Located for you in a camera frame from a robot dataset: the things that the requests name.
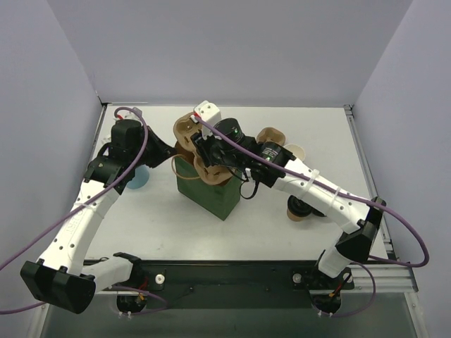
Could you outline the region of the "brown pulp cup carrier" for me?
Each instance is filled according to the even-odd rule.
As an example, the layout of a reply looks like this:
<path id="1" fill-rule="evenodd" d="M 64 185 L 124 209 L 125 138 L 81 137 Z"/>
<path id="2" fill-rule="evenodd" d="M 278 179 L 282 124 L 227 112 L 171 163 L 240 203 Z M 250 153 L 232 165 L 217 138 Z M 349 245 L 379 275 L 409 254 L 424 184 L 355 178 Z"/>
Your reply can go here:
<path id="1" fill-rule="evenodd" d="M 198 154 L 191 137 L 202 131 L 200 124 L 195 124 L 191 119 L 191 113 L 177 119 L 173 125 L 173 134 L 177 140 L 177 149 L 189 164 L 192 164 L 197 176 L 204 183 L 214 186 L 225 184 L 231 177 L 230 171 L 223 166 L 213 165 L 206 167 L 201 156 Z"/>

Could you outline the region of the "green paper bag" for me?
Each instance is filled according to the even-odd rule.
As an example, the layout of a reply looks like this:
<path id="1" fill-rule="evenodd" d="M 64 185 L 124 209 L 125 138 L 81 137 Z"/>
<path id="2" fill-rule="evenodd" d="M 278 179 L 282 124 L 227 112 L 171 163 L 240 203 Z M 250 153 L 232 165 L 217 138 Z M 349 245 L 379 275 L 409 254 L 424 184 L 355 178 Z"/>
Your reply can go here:
<path id="1" fill-rule="evenodd" d="M 178 191 L 191 201 L 221 220 L 225 220 L 240 201 L 241 181 L 236 177 L 218 185 L 209 185 L 197 178 L 193 166 L 193 154 L 175 143 L 177 155 L 172 158 L 171 167 L 176 176 Z"/>

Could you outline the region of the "black plastic cup lid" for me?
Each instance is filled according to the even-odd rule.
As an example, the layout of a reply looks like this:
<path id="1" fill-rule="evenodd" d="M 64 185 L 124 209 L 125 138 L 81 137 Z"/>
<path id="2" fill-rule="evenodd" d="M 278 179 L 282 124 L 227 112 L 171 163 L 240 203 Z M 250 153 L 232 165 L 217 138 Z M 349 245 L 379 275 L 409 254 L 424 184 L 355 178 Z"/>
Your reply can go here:
<path id="1" fill-rule="evenodd" d="M 307 209 L 311 209 L 311 210 L 313 209 L 310 205 L 306 204 L 305 202 L 296 198 L 295 196 L 290 196 L 288 198 L 287 208 L 289 208 L 290 210 L 297 211 L 297 212 L 307 210 Z"/>

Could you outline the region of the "brown paper coffee cup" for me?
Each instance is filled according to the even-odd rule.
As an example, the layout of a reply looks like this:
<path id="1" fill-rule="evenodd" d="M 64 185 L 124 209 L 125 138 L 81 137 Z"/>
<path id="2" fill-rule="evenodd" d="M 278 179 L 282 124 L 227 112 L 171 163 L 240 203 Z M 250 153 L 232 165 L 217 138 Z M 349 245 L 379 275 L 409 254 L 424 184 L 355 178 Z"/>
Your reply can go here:
<path id="1" fill-rule="evenodd" d="M 303 210 L 300 212 L 290 210 L 289 208 L 286 211 L 287 217 L 293 222 L 302 222 L 305 218 L 308 218 L 311 215 L 311 209 Z"/>

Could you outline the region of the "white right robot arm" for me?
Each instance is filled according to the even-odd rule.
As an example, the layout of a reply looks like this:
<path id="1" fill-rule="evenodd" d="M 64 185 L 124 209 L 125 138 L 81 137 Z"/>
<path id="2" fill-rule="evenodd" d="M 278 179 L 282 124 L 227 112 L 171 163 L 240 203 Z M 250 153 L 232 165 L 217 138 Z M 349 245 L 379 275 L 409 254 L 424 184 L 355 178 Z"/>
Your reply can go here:
<path id="1" fill-rule="evenodd" d="M 243 134 L 238 121 L 226 118 L 215 126 L 198 115 L 191 119 L 208 131 L 194 134 L 191 140 L 205 166 L 220 165 L 238 170 L 245 179 L 289 194 L 288 207 L 299 200 L 331 219 L 342 230 L 334 245 L 321 254 L 312 270 L 313 281 L 320 287 L 334 283 L 351 263 L 365 263 L 378 234 L 383 201 L 371 205 L 359 202 L 338 186 L 320 176 L 293 152 L 275 142 L 257 142 Z"/>

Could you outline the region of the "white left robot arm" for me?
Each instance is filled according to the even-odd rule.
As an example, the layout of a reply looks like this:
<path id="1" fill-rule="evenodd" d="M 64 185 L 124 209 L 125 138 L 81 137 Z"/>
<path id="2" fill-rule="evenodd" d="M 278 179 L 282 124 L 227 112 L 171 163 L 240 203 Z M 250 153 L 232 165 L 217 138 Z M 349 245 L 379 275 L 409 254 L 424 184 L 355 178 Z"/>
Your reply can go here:
<path id="1" fill-rule="evenodd" d="M 40 301 L 72 313 L 82 313 L 94 295 L 121 283 L 136 289 L 143 281 L 140 259 L 116 253 L 101 263 L 84 266 L 87 250 L 112 205 L 135 171 L 155 168 L 174 156 L 174 147 L 136 120 L 119 120 L 111 140 L 87 166 L 69 217 L 36 262 L 27 261 L 20 276 Z"/>

